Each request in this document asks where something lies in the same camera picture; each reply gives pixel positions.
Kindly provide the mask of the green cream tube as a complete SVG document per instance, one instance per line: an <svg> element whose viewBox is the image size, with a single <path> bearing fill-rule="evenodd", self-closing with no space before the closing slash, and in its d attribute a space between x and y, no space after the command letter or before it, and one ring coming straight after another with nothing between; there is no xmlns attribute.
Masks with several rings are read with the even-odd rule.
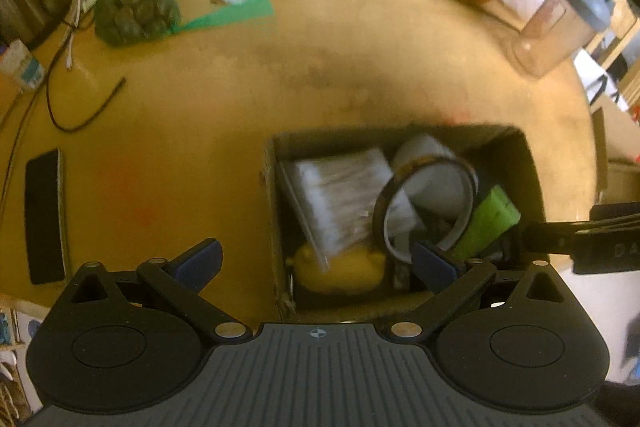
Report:
<svg viewBox="0 0 640 427"><path fill-rule="evenodd" d="M448 255L457 261L478 257L520 221L520 210L500 185L494 185L475 207L468 227Z"/></svg>

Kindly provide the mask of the white supplement jar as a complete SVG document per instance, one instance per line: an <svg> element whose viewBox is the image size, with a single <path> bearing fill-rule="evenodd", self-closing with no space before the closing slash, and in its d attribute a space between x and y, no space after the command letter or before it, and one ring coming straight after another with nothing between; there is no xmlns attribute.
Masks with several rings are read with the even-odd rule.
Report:
<svg viewBox="0 0 640 427"><path fill-rule="evenodd" d="M421 133L398 148L392 169L397 171L410 161L423 156L456 158L454 152L427 133ZM453 165L437 165L415 174L404 190L416 207L434 212L446 219L456 219L468 207L471 194L469 179Z"/></svg>

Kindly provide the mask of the dark tape roll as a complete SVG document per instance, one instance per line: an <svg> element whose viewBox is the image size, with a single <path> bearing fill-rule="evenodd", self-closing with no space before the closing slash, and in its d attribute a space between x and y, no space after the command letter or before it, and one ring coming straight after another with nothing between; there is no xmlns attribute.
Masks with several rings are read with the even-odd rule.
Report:
<svg viewBox="0 0 640 427"><path fill-rule="evenodd" d="M458 156L425 155L401 165L382 188L372 215L376 247L400 262L411 262L394 238L424 231L425 217L450 223L436 246L452 251L469 228L478 193L475 169Z"/></svg>

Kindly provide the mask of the bag of cotton swabs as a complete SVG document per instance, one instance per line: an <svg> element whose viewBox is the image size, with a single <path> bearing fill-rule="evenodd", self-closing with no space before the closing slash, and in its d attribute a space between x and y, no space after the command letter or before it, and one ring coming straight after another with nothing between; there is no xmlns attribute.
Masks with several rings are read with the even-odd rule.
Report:
<svg viewBox="0 0 640 427"><path fill-rule="evenodd" d="M323 270L373 241L374 208L394 173L382 150L280 160L279 183Z"/></svg>

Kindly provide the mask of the yellow object in box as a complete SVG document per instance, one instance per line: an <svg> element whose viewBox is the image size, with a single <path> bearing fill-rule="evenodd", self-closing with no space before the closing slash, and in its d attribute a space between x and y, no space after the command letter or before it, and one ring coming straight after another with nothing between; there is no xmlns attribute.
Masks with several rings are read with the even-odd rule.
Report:
<svg viewBox="0 0 640 427"><path fill-rule="evenodd" d="M386 256L358 245L331 258L325 268L309 244L286 260L297 284L325 296L357 296L381 285L386 270Z"/></svg>

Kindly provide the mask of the cardboard box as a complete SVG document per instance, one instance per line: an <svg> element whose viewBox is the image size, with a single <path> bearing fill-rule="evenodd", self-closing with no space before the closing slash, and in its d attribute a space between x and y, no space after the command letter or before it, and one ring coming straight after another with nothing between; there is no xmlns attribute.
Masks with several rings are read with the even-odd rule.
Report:
<svg viewBox="0 0 640 427"><path fill-rule="evenodd" d="M409 288L393 286L393 265L386 265L380 285L354 297L322 296L299 288L290 279L286 260L306 242L303 227L285 194L281 161L326 157L381 147L391 158L398 148L427 133L467 160L480 176L480 189L500 185L522 215L521 224L544 220L538 173L525 133L503 124L462 126L351 127L305 129L273 135L266 145L266 187L271 225L271 265L274 295L285 323L369 322L398 317L433 296L417 279Z"/></svg>

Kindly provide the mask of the black phone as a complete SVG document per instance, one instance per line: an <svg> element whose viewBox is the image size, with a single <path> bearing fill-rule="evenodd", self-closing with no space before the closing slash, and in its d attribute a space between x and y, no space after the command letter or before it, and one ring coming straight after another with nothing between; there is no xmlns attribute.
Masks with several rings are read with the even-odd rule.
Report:
<svg viewBox="0 0 640 427"><path fill-rule="evenodd" d="M63 155L58 148L26 164L24 223L32 285L66 279L63 181Z"/></svg>

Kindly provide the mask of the small pill bottle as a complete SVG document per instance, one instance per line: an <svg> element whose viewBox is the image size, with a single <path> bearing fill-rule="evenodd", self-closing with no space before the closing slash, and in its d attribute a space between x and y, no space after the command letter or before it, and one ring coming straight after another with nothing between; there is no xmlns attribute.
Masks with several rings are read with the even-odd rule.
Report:
<svg viewBox="0 0 640 427"><path fill-rule="evenodd" d="M23 89L35 91L44 78L44 68L26 44L13 40L1 52L1 72L16 81Z"/></svg>

